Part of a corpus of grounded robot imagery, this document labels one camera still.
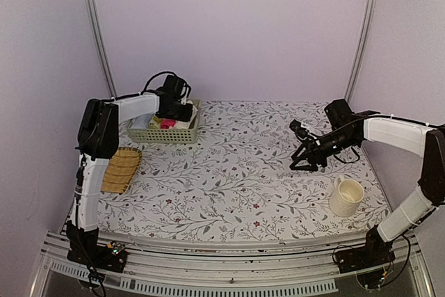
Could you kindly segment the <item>pink towel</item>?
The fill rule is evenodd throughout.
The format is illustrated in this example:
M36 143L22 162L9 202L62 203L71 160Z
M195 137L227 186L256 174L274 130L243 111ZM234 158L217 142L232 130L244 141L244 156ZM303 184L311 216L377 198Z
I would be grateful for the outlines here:
M176 123L177 123L176 120L163 119L160 123L160 128L161 129L171 129L171 128L175 127Z

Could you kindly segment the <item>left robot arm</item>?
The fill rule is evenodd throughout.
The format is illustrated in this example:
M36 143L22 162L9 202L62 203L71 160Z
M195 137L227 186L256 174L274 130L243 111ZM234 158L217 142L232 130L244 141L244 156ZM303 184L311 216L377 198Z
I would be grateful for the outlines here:
M72 248L89 265L103 259L98 239L98 202L109 161L118 150L122 122L146 114L189 121L193 107L186 102L191 86L174 72L163 71L147 81L142 91L110 99L90 99L77 136L79 169L74 208L67 232Z

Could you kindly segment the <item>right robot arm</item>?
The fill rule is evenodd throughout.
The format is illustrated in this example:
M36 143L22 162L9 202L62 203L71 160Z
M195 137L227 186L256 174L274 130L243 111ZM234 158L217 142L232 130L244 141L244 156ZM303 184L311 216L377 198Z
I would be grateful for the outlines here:
M330 126L325 134L314 134L301 121L291 122L300 141L291 157L292 170L316 172L341 151L365 146L380 181L397 187L412 183L406 191L386 191L394 208L366 234L359 260L375 266L395 239L444 205L444 126L377 111L354 112L344 99L334 100L324 111Z

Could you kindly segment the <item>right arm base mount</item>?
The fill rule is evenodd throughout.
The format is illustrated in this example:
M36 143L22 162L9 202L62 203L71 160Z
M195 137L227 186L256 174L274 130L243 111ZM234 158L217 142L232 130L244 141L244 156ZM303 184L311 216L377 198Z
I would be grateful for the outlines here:
M374 266L389 264L395 260L391 244L369 241L364 246L340 247L333 252L333 261L340 273L359 271Z

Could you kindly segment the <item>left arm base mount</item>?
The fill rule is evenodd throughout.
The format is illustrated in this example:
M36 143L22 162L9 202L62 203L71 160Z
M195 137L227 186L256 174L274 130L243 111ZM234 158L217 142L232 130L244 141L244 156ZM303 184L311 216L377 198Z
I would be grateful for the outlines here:
M70 246L67 259L77 264L83 264L91 269L103 269L115 273L123 273L127 263L128 252L124 248L116 248L113 244L107 246L94 245Z

